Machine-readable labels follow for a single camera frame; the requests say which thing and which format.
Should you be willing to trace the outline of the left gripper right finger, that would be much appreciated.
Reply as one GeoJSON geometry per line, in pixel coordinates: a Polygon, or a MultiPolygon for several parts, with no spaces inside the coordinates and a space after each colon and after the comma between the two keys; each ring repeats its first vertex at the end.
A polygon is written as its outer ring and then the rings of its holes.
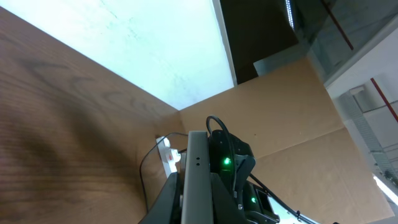
{"type": "Polygon", "coordinates": [[[232,196],[227,191],[218,174],[211,173],[211,194],[213,200],[214,223],[244,224],[248,223],[238,210],[232,196]]]}

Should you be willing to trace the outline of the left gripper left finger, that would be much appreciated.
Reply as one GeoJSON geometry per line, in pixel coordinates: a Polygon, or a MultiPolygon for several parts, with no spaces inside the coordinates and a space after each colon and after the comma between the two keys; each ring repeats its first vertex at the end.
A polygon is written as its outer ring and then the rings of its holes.
{"type": "Polygon", "coordinates": [[[178,172],[171,173],[153,206],[139,224],[181,223],[181,189],[178,172]]]}

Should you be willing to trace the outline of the white power strip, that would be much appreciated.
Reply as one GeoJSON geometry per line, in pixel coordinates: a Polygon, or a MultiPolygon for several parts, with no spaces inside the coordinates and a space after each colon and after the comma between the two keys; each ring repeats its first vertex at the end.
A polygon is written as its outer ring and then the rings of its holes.
{"type": "Polygon", "coordinates": [[[171,148],[170,141],[165,136],[157,138],[156,143],[166,177],[169,177],[171,173],[177,172],[176,163],[180,162],[181,154],[177,149],[171,148]]]}

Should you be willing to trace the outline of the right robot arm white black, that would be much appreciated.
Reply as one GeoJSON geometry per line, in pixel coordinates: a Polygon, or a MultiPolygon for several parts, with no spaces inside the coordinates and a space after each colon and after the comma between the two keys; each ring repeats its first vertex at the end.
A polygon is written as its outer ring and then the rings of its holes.
{"type": "Polygon", "coordinates": [[[249,144],[224,129],[210,131],[208,143],[217,223],[315,223],[251,174],[256,160],[249,144]]]}

